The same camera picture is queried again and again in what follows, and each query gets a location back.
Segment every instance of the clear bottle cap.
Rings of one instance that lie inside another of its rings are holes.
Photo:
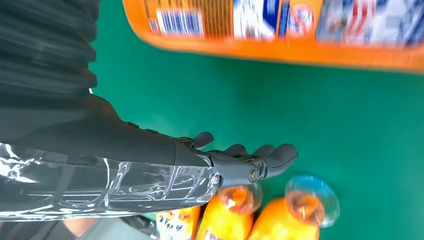
[[[304,222],[327,228],[340,216],[340,204],[334,191],[312,175],[294,176],[285,186],[290,211]]]
[[[261,206],[262,188],[258,183],[218,190],[221,201],[235,213],[252,214]]]

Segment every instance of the product label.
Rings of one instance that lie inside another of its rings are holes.
[[[182,38],[232,35],[231,0],[144,0],[153,33]]]
[[[220,239],[214,236],[210,231],[207,231],[203,240],[220,240]]]
[[[277,30],[279,0],[233,0],[234,38],[273,40]]]
[[[279,41],[315,34],[317,41],[361,46],[424,39],[424,0],[324,0],[321,9],[290,0],[144,0],[144,6],[151,31],[164,37]]]
[[[418,43],[423,5],[423,0],[325,0],[316,36],[344,44]]]
[[[157,231],[160,240],[190,240],[192,228],[190,214],[179,214],[177,211],[159,212],[156,216]]]

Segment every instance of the skin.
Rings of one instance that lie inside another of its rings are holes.
[[[96,218],[64,220],[65,227],[77,238],[81,237],[94,224]]]

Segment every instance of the plastic bottle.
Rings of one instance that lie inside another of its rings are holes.
[[[263,209],[248,240],[318,240],[320,227],[332,226],[339,215],[339,200],[327,184],[314,176],[295,176],[285,197]]]
[[[221,189],[206,207],[196,240],[245,240],[261,202],[258,184]]]
[[[187,207],[156,214],[158,240],[194,240],[200,206]]]
[[[123,0],[143,41],[270,62],[424,73],[422,0]]]

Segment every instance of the transparent tape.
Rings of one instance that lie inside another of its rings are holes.
[[[213,167],[77,156],[0,143],[0,221],[122,217],[207,203]]]

